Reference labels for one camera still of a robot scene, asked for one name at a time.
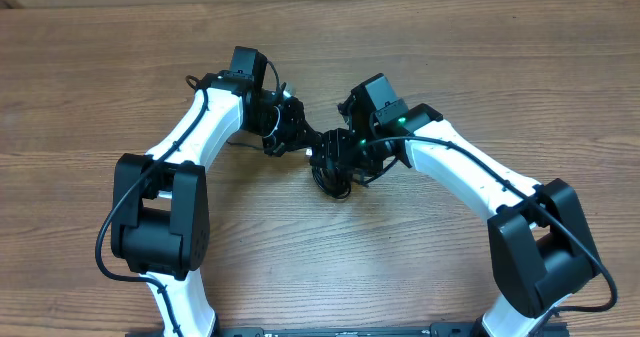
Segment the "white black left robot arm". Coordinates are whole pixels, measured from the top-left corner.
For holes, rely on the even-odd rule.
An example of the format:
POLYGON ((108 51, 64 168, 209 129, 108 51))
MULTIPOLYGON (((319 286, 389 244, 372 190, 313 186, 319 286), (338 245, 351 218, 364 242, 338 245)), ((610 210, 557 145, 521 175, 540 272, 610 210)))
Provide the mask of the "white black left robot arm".
POLYGON ((200 271, 210 232, 207 172, 238 131, 260 136, 272 156, 307 147, 311 132, 303 104, 284 85, 263 89, 256 72, 185 80, 194 100, 184 117, 146 153, 116 163, 95 260, 106 277, 154 292, 161 335, 213 336, 218 319, 200 271))

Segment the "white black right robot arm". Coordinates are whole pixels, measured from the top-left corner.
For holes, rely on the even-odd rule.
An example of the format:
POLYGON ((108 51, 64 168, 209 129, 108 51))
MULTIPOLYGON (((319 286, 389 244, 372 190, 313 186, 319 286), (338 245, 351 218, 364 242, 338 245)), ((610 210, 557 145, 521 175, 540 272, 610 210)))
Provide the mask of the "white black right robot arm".
POLYGON ((349 97, 338 107, 349 127, 319 135, 308 149, 316 181, 335 196, 392 163, 439 182, 486 224, 500 291, 474 327, 477 336, 538 336, 565 300, 601 272, 575 190, 542 184, 501 165, 466 141, 441 113, 401 99, 349 97))

